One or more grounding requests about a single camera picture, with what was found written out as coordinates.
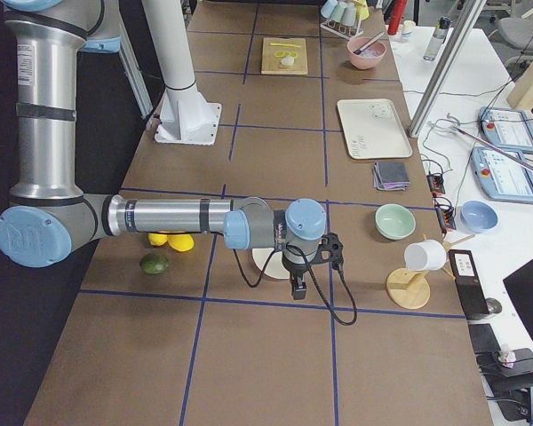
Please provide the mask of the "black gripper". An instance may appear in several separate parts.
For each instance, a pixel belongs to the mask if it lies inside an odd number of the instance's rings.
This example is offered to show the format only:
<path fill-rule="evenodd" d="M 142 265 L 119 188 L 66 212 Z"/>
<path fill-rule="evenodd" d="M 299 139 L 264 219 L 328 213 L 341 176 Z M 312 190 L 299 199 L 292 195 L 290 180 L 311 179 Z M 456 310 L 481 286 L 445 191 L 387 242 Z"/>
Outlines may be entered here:
<path fill-rule="evenodd" d="M 307 263 L 307 256 L 301 248 L 286 248 L 282 252 L 282 265 L 290 274 L 291 295 L 294 300 L 303 300 L 306 297 L 304 274 L 308 271 Z"/>

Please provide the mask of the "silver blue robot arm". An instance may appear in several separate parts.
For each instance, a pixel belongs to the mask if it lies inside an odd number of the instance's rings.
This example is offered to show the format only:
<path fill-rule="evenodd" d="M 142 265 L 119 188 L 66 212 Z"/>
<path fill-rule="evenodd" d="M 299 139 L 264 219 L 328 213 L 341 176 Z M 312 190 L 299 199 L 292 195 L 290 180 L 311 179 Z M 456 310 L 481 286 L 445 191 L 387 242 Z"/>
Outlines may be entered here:
<path fill-rule="evenodd" d="M 135 200 L 89 194 L 75 182 L 76 60 L 80 51 L 118 51 L 116 1 L 7 1 L 17 40 L 20 177 L 0 215 L 0 250 L 27 267 L 64 260 L 90 241 L 121 233 L 219 233 L 230 249 L 282 255 L 292 295 L 328 260 L 331 237 L 321 204 L 287 209 L 263 200 Z"/>

